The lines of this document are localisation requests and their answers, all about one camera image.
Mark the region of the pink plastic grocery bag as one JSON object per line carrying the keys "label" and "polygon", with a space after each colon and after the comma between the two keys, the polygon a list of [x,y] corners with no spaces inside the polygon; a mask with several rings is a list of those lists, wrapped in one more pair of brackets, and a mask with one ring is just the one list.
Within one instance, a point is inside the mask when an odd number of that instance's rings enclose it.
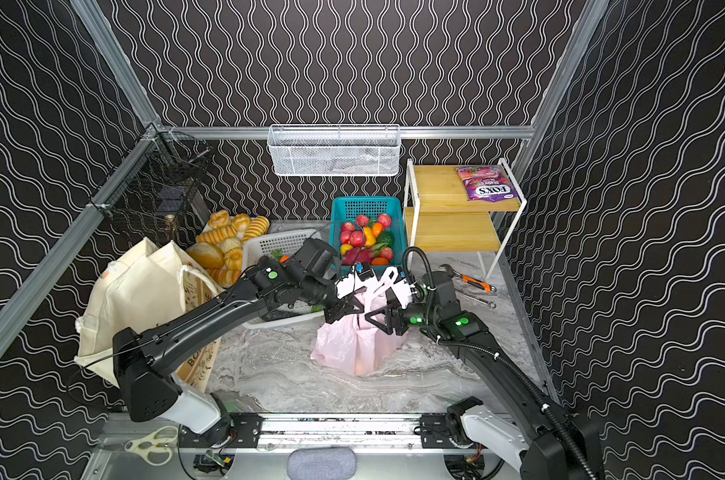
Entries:
{"label": "pink plastic grocery bag", "polygon": [[407,339],[407,334],[386,334],[363,314],[350,314],[318,329],[310,359],[324,366],[355,376],[376,372]]}

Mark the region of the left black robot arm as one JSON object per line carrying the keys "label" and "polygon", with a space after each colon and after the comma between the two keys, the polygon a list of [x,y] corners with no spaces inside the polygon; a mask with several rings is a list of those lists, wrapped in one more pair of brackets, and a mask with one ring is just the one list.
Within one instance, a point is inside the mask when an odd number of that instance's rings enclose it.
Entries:
{"label": "left black robot arm", "polygon": [[286,261],[264,255],[226,292],[142,333],[126,327],[112,337],[114,375],[134,422],[170,411],[182,397],[176,369],[228,331],[298,301],[324,313],[340,304],[336,282],[342,258],[330,244],[308,238]]}

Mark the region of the white plastic vegetable basket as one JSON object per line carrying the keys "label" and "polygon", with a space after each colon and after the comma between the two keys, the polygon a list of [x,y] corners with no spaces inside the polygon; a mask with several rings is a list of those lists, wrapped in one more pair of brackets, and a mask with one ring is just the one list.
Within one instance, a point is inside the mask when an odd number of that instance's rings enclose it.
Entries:
{"label": "white plastic vegetable basket", "polygon": [[[320,232],[308,228],[256,237],[244,244],[244,267],[256,265],[262,256],[274,259],[280,259],[284,255],[290,256],[298,252],[304,240],[308,238],[320,238]],[[284,304],[262,317],[244,323],[244,328],[250,330],[280,328],[316,320],[322,318],[322,315],[324,315],[322,306],[310,306],[306,302],[296,301],[292,306]]]}

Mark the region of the cream canvas tote bag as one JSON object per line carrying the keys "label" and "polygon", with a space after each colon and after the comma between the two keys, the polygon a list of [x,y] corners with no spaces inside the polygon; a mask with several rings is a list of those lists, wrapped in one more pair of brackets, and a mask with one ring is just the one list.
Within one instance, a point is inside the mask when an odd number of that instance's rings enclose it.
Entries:
{"label": "cream canvas tote bag", "polygon": [[174,242],[160,247],[144,238],[110,262],[92,287],[84,315],[76,320],[80,347],[74,361],[116,385],[112,364],[94,362],[112,354],[116,333],[156,328],[220,293],[208,272]]}

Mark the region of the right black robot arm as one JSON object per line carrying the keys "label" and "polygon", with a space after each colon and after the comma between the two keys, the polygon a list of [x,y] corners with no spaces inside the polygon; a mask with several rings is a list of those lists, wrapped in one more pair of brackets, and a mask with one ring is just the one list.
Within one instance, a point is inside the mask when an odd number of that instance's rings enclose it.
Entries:
{"label": "right black robot arm", "polygon": [[446,421],[452,442],[477,444],[513,468],[522,479],[601,479],[600,440],[587,419],[568,413],[503,351],[487,325],[464,310],[444,271],[402,276],[415,295],[406,307],[386,306],[380,325],[387,333],[417,328],[448,350],[490,389],[511,419],[492,414],[475,398],[452,405]]}

